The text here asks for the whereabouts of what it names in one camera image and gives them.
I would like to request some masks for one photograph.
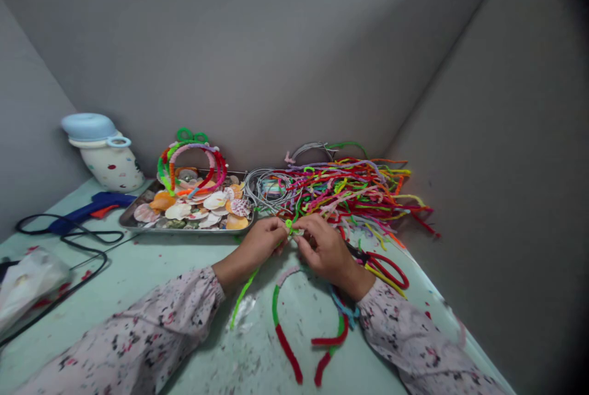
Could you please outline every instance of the bottle handle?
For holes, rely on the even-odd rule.
[[[106,139],[106,144],[113,148],[126,148],[131,145],[131,139],[123,136],[112,136]]]

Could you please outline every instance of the pipe cleaner headband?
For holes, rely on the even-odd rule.
[[[301,366],[299,365],[298,360],[293,353],[293,350],[290,348],[290,344],[287,341],[284,332],[282,331],[282,327],[280,325],[280,321],[278,319],[278,294],[280,293],[280,288],[284,284],[284,281],[295,272],[304,271],[308,274],[311,274],[311,271],[308,270],[305,266],[293,266],[292,268],[288,269],[284,274],[280,276],[278,281],[276,282],[276,286],[274,288],[274,295],[272,297],[272,318],[274,319],[274,327],[276,329],[276,334],[278,335],[278,340],[280,341],[280,345],[284,349],[285,354],[287,355],[288,360],[290,361],[291,366],[293,367],[294,377],[296,382],[302,384],[302,372]],[[321,386],[321,380],[323,378],[323,371],[329,364],[331,357],[337,351],[339,346],[344,343],[345,338],[348,336],[348,316],[339,314],[339,327],[337,329],[337,337],[334,338],[316,338],[311,340],[312,345],[316,346],[329,346],[329,350],[323,355],[322,359],[319,360],[317,364],[317,371],[315,373],[315,385],[317,387]]]
[[[209,173],[207,177],[193,190],[184,190],[178,193],[179,196],[188,195],[191,199],[195,194],[207,194],[215,191],[227,176],[227,165],[218,147],[209,146],[209,138],[204,133],[192,134],[188,128],[180,128],[176,134],[178,142],[167,148],[158,160],[158,175],[161,183],[166,187],[170,196],[175,195],[176,176],[175,161],[184,151],[191,148],[200,148],[209,159]],[[209,188],[201,189],[217,173],[217,183]]]

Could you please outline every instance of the hand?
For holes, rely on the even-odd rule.
[[[319,214],[300,218],[293,229],[304,229],[305,237],[294,238],[309,267],[319,276],[360,301],[372,288],[375,278],[356,263],[342,237]]]
[[[258,220],[237,249],[213,265],[223,291],[246,280],[273,253],[280,255],[287,236],[288,229],[278,217]]]

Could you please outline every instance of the blue glue gun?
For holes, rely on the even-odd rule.
[[[92,203],[88,204],[70,214],[64,216],[76,223],[82,223],[90,217],[103,218],[104,215],[114,208],[127,208],[137,197],[120,193],[98,193],[92,196]],[[67,220],[57,219],[49,226],[49,232],[58,236],[65,236],[75,226]]]

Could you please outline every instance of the table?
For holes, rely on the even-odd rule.
[[[66,214],[90,202],[102,191],[91,179],[69,194],[47,212]],[[89,229],[120,229],[122,210],[114,210],[103,220],[85,224]],[[38,228],[46,224],[35,222]],[[351,243],[361,239],[363,249],[376,245],[374,238],[354,233]],[[105,250],[105,246],[87,238],[80,243]],[[57,236],[15,234],[0,245],[0,256],[22,258],[29,247],[40,245],[58,255],[72,267],[74,282],[101,263],[88,253],[62,243]],[[0,395],[9,394],[33,372],[55,355],[63,352],[92,326],[126,309],[157,284],[182,274],[192,267],[213,264],[233,251],[238,242],[231,236],[185,236],[141,234],[130,232],[108,252],[109,264],[87,286],[79,289],[44,319],[9,343],[0,355]],[[450,307],[410,254],[390,242],[387,252],[376,252],[396,262],[407,275],[410,288],[407,298],[417,307],[429,311],[436,326],[450,339],[458,341],[460,325]],[[350,331],[347,340],[334,355],[323,374],[323,386],[315,387],[315,369],[324,350],[314,350],[313,337],[331,337],[337,332],[337,310],[327,287],[320,279],[294,274],[282,286],[279,316],[304,376],[299,386],[295,381],[272,322],[272,292],[280,274],[299,262],[294,242],[281,257],[265,263],[252,283],[247,299],[251,312],[240,319],[235,330],[229,321],[236,295],[222,305],[207,340],[183,367],[172,376],[163,393],[181,394],[309,394],[363,393],[370,382],[373,393],[405,394],[401,381],[389,363],[381,360],[364,341],[361,329]],[[508,393],[513,390],[467,331],[466,353],[478,367],[495,378]]]

